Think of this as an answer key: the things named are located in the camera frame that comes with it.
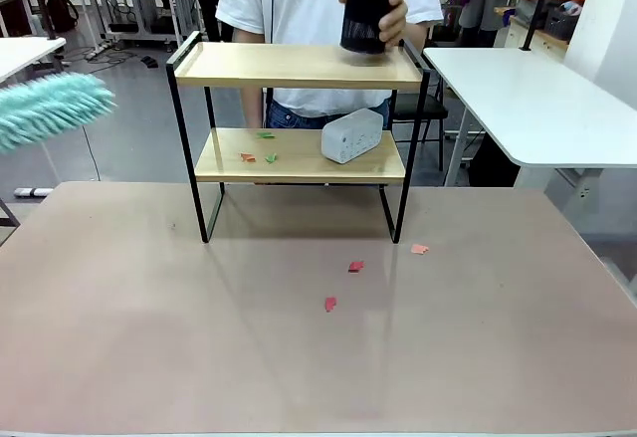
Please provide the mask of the person's left hand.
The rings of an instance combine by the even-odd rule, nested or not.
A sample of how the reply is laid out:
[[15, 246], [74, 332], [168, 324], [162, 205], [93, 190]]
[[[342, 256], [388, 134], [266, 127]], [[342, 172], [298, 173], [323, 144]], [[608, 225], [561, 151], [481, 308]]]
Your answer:
[[380, 55], [400, 41], [407, 25], [405, 0], [339, 0], [344, 6], [340, 45]]

